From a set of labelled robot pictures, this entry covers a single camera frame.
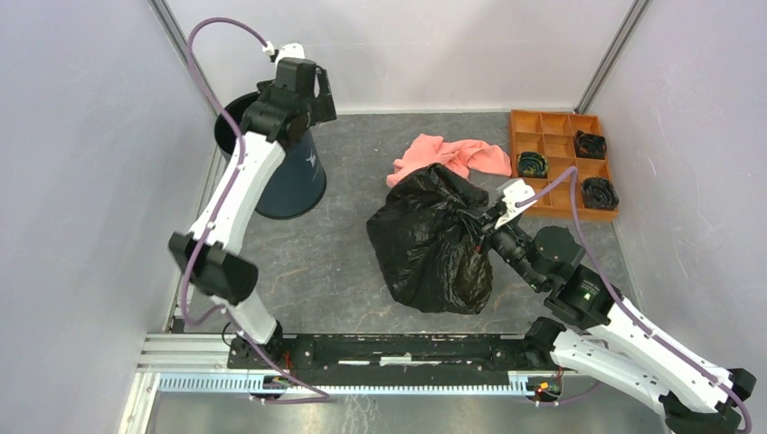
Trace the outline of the black plastic trash bag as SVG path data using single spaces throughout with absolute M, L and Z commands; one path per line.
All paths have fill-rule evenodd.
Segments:
M 477 315 L 493 288 L 479 215 L 488 193 L 444 165 L 406 175 L 366 223 L 393 300 L 422 313 Z

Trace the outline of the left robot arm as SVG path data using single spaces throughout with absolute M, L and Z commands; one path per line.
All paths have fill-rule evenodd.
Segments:
M 235 135 L 224 177 L 188 233 L 168 243 L 183 272 L 182 290 L 195 287 L 230 315 L 262 368 L 284 356 L 279 322 L 255 291 L 256 265 L 240 257 L 246 226 L 270 179 L 317 123 L 336 119 L 327 71 L 296 57 L 276 63 L 276 77 L 259 83 L 240 118 L 222 112 Z

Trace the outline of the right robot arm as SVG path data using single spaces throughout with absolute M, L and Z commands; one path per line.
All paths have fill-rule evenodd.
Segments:
M 756 378 L 705 361 L 660 330 L 615 287 L 582 264 L 585 249 L 565 227 L 522 230 L 503 203 L 477 212 L 483 247 L 494 250 L 535 292 L 551 317 L 536 319 L 525 362 L 591 376 L 662 416 L 674 433 L 746 433 L 742 407 Z

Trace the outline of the dark blue trash bin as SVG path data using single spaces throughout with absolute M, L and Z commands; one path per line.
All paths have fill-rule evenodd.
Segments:
M 224 108 L 236 122 L 257 100 L 258 92 L 244 94 Z M 223 115 L 213 126 L 213 135 L 223 158 L 228 163 L 235 147 L 235 135 Z M 320 161 L 312 131 L 304 134 L 290 150 L 267 183 L 255 212 L 272 220 L 288 220 L 309 212 L 322 199 L 327 188 L 327 176 Z

